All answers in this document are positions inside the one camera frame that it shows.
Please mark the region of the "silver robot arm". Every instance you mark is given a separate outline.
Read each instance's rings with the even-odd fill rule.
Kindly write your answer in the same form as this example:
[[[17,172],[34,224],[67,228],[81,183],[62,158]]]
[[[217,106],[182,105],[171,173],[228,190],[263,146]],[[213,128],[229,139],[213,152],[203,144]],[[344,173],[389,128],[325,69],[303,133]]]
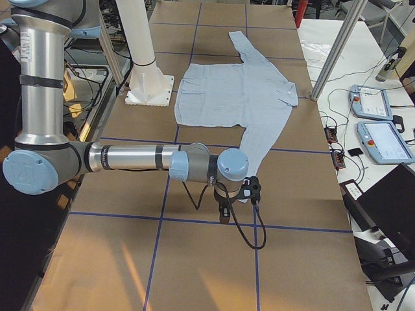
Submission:
[[[3,161],[16,190],[38,195],[88,172],[166,170],[172,179],[214,188],[220,222],[235,218],[232,204],[258,188],[238,149],[213,155],[206,146],[116,146],[71,142],[63,133],[64,40],[100,34],[97,1],[13,1],[20,30],[22,132]]]

